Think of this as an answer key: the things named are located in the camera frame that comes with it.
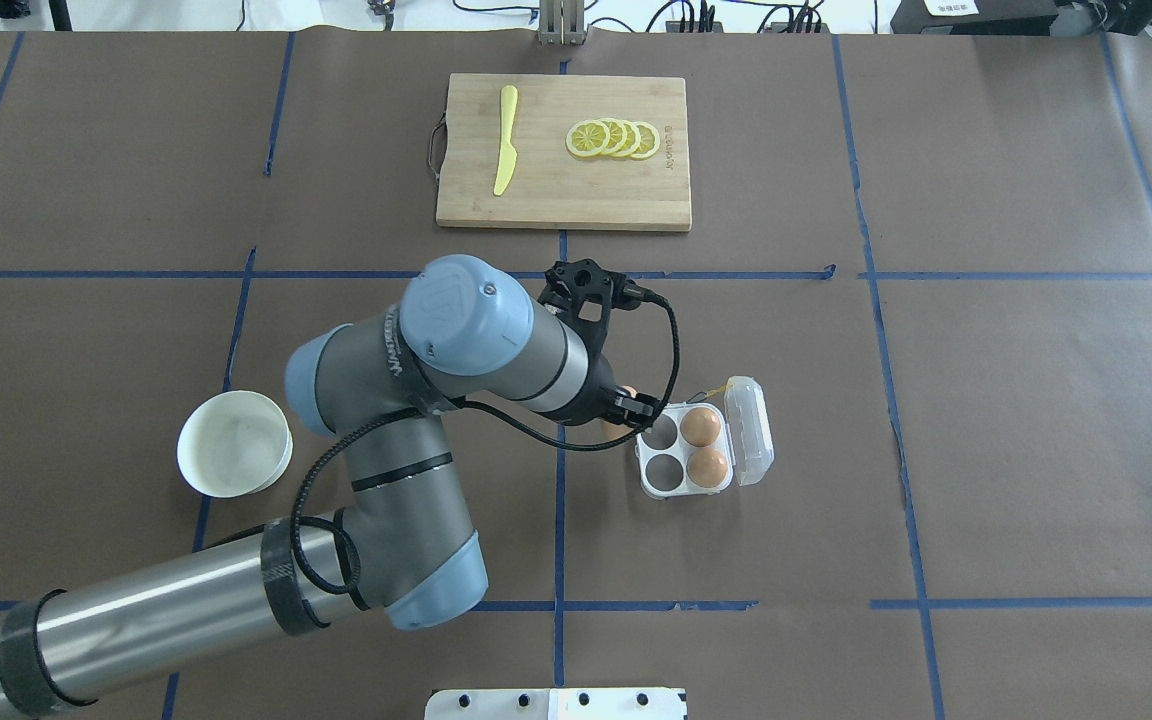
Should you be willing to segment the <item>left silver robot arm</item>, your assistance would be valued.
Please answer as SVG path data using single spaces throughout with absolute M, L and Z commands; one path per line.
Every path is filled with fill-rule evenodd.
M 285 518 L 78 591 L 0 612 L 0 719 L 70 714 L 187 664 L 380 609 L 412 632 L 448 623 L 488 589 L 444 416 L 475 410 L 535 441 L 477 393 L 563 427 L 639 434 L 666 397 L 630 395 L 602 347 L 614 310 L 662 295 L 593 260 L 558 262 L 544 291 L 475 256 L 430 262 L 397 304 L 308 341 L 285 366 L 294 414 L 333 445 Z

